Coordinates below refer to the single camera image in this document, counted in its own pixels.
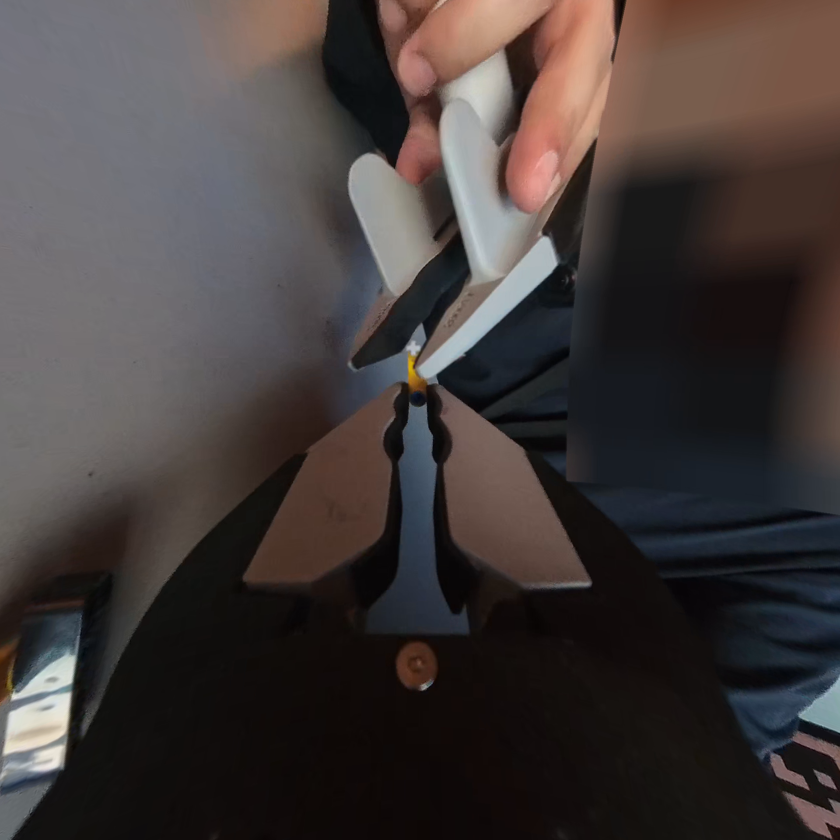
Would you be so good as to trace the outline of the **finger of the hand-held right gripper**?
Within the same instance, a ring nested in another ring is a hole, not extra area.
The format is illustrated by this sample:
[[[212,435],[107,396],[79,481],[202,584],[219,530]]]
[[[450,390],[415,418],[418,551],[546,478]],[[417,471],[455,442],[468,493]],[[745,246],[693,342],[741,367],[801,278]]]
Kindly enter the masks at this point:
[[[434,330],[468,277],[466,249],[457,231],[404,291],[382,290],[356,336],[350,368],[358,371],[402,353],[420,326]]]
[[[437,377],[470,351],[560,265],[553,241],[543,235],[499,280],[471,280],[448,308],[416,359],[416,372]]]

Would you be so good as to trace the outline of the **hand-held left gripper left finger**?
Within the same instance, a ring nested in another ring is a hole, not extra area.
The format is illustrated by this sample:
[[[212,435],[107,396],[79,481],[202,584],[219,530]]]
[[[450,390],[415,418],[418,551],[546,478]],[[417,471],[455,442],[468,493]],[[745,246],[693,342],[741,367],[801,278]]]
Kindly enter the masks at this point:
[[[397,382],[303,455],[244,574],[245,587],[369,609],[396,576],[402,454]]]

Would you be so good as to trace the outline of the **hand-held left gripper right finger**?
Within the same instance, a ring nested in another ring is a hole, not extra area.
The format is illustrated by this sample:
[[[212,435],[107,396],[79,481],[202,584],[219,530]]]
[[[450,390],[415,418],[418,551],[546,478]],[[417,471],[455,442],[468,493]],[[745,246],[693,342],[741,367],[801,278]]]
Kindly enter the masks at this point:
[[[434,536],[452,613],[592,587],[526,451],[441,385],[427,392],[436,468]]]

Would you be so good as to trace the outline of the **grey axle with yellow connector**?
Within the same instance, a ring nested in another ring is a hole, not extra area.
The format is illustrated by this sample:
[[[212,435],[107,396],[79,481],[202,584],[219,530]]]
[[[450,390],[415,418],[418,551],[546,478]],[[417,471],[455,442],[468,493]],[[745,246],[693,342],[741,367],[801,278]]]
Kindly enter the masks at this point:
[[[417,358],[421,350],[420,343],[414,339],[410,340],[405,348],[409,402],[415,407],[423,407],[427,404],[427,381],[417,372]]]

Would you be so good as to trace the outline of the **person's right hand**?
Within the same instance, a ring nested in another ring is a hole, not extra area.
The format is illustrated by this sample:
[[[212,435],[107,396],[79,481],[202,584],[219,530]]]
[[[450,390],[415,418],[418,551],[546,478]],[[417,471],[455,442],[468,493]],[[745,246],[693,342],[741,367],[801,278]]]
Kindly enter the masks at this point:
[[[438,90],[522,42],[535,77],[507,158],[507,192],[534,214],[565,187],[606,105],[614,2],[380,1],[376,14],[409,117],[395,163],[403,179],[419,184],[442,164]]]

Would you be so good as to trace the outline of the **person's black jacket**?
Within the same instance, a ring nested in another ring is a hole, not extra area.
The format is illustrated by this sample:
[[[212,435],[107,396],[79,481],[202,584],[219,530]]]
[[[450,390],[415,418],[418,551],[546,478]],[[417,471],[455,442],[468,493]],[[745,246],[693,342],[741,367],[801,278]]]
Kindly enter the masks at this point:
[[[329,2],[322,66],[339,104],[395,166],[409,117],[386,55],[375,1]]]

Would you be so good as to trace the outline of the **shiny metallic object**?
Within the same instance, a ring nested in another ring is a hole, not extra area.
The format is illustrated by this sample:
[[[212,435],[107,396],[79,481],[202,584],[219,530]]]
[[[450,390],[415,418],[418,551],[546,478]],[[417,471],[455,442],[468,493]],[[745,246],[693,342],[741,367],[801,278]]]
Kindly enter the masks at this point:
[[[52,783],[81,736],[102,648],[112,574],[58,576],[27,604],[10,671],[2,795]]]

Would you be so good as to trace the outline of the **black and pink patterned mat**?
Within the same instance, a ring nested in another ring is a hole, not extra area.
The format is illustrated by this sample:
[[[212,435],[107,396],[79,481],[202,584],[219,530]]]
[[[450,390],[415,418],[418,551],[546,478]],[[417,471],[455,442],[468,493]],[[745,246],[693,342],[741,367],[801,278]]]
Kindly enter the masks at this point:
[[[770,756],[784,798],[815,838],[839,838],[839,735],[801,721],[792,740]]]

